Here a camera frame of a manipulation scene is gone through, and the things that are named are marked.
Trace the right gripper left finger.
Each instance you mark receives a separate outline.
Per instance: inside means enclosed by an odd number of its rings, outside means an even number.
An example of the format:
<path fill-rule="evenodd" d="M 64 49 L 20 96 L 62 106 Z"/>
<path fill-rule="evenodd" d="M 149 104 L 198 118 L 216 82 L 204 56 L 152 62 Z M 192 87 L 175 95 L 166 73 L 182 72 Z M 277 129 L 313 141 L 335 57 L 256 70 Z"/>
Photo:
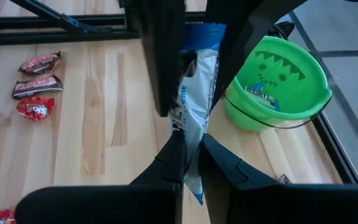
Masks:
<path fill-rule="evenodd" d="M 181 224 L 185 140 L 179 131 L 128 185 L 46 187 L 16 206 L 17 224 Z"/>

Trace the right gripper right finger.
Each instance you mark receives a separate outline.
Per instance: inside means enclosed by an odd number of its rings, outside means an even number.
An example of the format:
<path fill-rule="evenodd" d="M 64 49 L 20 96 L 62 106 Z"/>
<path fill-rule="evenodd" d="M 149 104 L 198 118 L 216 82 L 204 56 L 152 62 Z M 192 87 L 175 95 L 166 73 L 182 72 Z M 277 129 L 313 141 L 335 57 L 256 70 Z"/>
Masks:
<path fill-rule="evenodd" d="M 199 170 L 211 224 L 358 224 L 358 185 L 281 184 L 209 134 Z"/>

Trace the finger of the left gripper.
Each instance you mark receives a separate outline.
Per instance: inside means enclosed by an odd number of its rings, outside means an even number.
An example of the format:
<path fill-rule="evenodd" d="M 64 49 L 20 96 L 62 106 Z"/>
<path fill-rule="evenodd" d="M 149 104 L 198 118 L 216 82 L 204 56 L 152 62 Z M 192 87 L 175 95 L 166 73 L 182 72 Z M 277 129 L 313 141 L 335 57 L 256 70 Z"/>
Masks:
<path fill-rule="evenodd" d="M 180 49 L 185 0 L 119 0 L 126 24 L 140 34 L 155 109 L 161 117 L 174 107 L 180 83 Z"/>
<path fill-rule="evenodd" d="M 208 0 L 206 21 L 226 25 L 219 48 L 213 106 L 273 25 L 304 2 L 306 0 Z"/>

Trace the white blue Hershey's bar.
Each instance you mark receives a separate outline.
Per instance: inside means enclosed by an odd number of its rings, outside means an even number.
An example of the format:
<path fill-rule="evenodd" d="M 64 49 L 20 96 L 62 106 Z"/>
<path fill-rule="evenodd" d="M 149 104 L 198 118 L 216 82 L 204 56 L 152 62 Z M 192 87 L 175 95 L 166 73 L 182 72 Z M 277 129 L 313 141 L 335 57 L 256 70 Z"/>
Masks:
<path fill-rule="evenodd" d="M 219 47 L 225 30 L 225 24 L 217 23 L 185 26 L 178 94 L 170 110 L 172 131 L 185 137 L 184 181 L 201 205 L 204 188 L 198 169 L 199 148 L 208 127 L 219 70 Z"/>
<path fill-rule="evenodd" d="M 252 86 L 244 86 L 244 90 L 247 94 L 261 105 L 273 109 L 275 111 L 281 111 L 279 101 L 273 96 L 264 92 L 264 84 L 258 83 Z"/>

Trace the brown PayDay candy bar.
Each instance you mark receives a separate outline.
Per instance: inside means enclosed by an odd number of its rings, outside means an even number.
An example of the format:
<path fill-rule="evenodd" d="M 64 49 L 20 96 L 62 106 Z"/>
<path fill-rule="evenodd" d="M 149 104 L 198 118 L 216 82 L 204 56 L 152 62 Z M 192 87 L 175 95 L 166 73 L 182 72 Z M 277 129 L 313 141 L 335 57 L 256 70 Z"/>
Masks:
<path fill-rule="evenodd" d="M 46 91 L 63 91 L 62 81 L 55 75 L 50 75 L 45 78 L 16 82 L 11 93 L 11 98 L 21 100 Z"/>
<path fill-rule="evenodd" d="M 27 76 L 44 75 L 54 71 L 62 58 L 61 51 L 39 55 L 24 62 L 18 71 Z"/>

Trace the green plastic bucket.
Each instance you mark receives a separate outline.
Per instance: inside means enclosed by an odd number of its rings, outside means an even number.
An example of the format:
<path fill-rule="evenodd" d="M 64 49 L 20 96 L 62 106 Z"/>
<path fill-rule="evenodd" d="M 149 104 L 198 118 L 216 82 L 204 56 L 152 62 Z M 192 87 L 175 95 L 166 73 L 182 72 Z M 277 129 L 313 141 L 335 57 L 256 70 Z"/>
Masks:
<path fill-rule="evenodd" d="M 264 92 L 279 101 L 275 111 L 251 98 L 244 86 L 264 84 Z M 228 86 L 224 109 L 228 118 L 246 131 L 282 128 L 286 121 L 305 125 L 332 98 L 326 75 L 306 50 L 287 40 L 265 36 L 250 53 Z"/>

